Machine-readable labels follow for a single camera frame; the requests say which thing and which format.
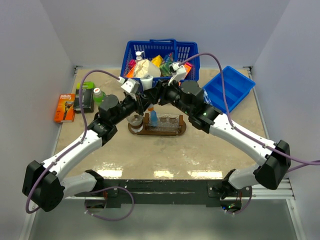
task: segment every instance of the beige tabletop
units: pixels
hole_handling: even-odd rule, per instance
[[[120,69],[106,69],[119,76]],[[90,69],[79,69],[76,74],[72,92],[76,83]],[[248,76],[248,72],[239,69]],[[199,86],[202,87],[219,71],[217,69],[201,69]],[[120,84],[103,73],[92,73],[87,81],[92,81],[106,94],[114,94],[119,100],[124,98]],[[81,163],[70,171],[68,176],[75,176],[85,170],[92,169],[104,178],[122,179],[221,179],[231,169],[241,169],[255,162],[245,153],[228,142],[194,128],[184,113],[171,105],[156,105],[154,110],[163,114],[182,114],[187,129],[182,136],[137,136],[128,130],[127,120],[116,127],[118,132],[103,147],[88,155]],[[90,123],[98,111],[86,113]],[[232,119],[250,131],[265,137],[253,91],[232,111]],[[84,130],[80,114],[76,114],[74,122],[63,123],[57,142],[56,152],[61,151]]]

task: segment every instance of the soap dispenser bottle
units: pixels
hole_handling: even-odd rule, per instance
[[[142,58],[142,54],[144,53],[145,51],[136,51],[135,52],[135,62],[138,63],[139,61],[141,61],[143,58]]]

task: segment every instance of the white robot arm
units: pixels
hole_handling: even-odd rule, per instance
[[[256,184],[261,184],[268,189],[278,187],[290,167],[290,160],[256,144],[237,132],[230,126],[225,114],[204,102],[204,92],[195,81],[185,81],[181,86],[175,80],[170,84],[168,81],[159,81],[155,87],[146,89],[142,93],[137,91],[136,85],[139,84],[138,82],[133,79],[130,79],[129,82],[131,88],[129,90],[124,89],[126,95],[123,101],[119,101],[115,95],[105,97],[103,103],[99,106],[99,112],[96,114],[94,121],[88,126],[85,139],[81,144],[78,144],[77,147],[56,162],[56,158],[70,146],[81,141],[83,135],[71,143],[70,146],[42,163],[33,161],[28,165],[22,189],[26,196],[29,195],[40,174],[52,163],[55,164],[43,177],[31,196],[31,199],[44,211],[51,211],[65,197],[81,192],[90,192],[93,189],[98,190],[98,181],[103,180],[103,178],[94,171],[88,171],[75,177],[65,177],[88,154],[102,147],[115,135],[117,123],[133,112],[142,115],[150,104],[172,104],[189,116],[188,120],[194,127],[228,141],[256,162],[256,165],[252,167],[233,169],[227,174],[221,181],[221,185],[216,189],[222,199],[227,196],[234,196],[238,190]],[[273,146],[274,149],[287,154],[290,151],[289,145],[284,141],[275,143],[236,123],[234,125],[251,137],[261,140],[268,146]]]

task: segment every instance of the blue tray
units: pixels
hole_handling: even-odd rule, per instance
[[[256,83],[230,66],[226,66],[223,69],[223,76],[226,102],[231,112],[249,94]],[[222,94],[221,74],[216,75],[203,89],[206,92],[206,101],[220,109],[223,113],[226,113],[227,110]]]

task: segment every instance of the white wall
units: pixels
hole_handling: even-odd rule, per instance
[[[289,0],[40,0],[73,63],[120,67],[129,40],[195,41],[223,65],[252,66]],[[215,63],[201,58],[202,67]]]
[[[291,0],[253,66],[269,135],[293,156],[320,159],[320,1]],[[290,174],[308,240],[320,236],[320,167]]]
[[[39,0],[0,0],[0,239],[19,238],[26,166],[50,156],[72,64]]]

